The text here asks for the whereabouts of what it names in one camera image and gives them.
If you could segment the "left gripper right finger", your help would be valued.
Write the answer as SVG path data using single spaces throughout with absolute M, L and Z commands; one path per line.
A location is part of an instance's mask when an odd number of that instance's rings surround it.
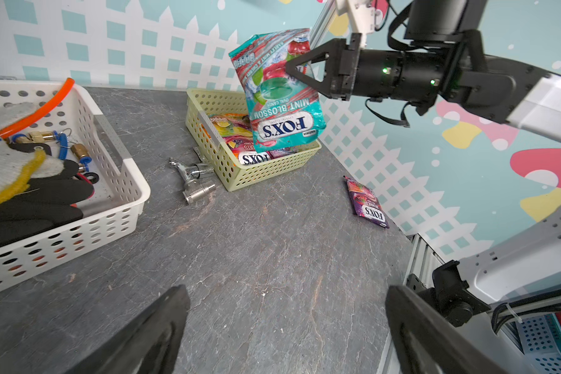
M 401 372 L 506 372 L 410 288 L 389 287 L 385 309 Z

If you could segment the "orange Fox's fruits bag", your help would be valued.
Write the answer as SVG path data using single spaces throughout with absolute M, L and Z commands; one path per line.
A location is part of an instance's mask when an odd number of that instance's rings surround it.
M 233 154 L 255 151 L 248 115 L 236 113 L 211 115 L 209 120 Z

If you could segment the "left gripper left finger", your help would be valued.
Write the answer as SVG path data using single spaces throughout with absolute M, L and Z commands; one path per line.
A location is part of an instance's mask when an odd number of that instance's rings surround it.
M 68 373 L 172 373 L 190 309 L 184 285 L 174 286 Z

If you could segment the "purple Fox's berries bag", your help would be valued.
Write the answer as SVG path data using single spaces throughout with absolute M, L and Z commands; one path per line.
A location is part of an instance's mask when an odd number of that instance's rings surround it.
M 258 152 L 254 148 L 253 141 L 248 137 L 242 136 L 229 137 L 225 142 L 240 165 L 243 166 L 257 165 L 297 153 L 294 147 Z

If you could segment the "teal Fox's mint bag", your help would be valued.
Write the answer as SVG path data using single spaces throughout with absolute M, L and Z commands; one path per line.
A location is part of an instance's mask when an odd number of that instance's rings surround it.
M 257 34 L 229 53 L 258 152 L 310 144 L 326 129 L 319 93 L 285 71 L 310 51 L 309 34 L 308 28 Z

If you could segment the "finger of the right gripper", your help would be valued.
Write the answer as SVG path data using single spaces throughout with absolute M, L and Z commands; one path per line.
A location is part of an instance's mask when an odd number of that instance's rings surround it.
M 340 74 L 344 39 L 333 39 L 288 61 L 285 72 L 323 96 L 344 96 L 344 75 Z

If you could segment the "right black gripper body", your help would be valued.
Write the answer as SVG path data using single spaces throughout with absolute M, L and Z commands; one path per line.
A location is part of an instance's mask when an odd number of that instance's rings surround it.
M 361 49 L 335 38 L 324 53 L 324 96 L 433 103 L 447 85 L 455 45 L 432 43 L 422 51 Z

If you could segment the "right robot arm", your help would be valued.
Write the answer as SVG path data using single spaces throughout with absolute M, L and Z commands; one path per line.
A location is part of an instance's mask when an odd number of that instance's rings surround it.
M 337 1 L 353 31 L 292 59 L 289 76 L 331 99 L 403 101 L 424 115 L 437 98 L 480 118 L 561 143 L 561 75 L 487 55 L 478 29 L 483 1 L 413 1 L 389 26 L 388 49 L 369 50 L 376 9 L 362 1 Z M 561 312 L 561 291 L 508 304 L 505 295 L 561 272 L 561 205 L 522 233 L 433 272 L 420 296 L 455 327 L 481 313 L 499 330 L 512 319 Z

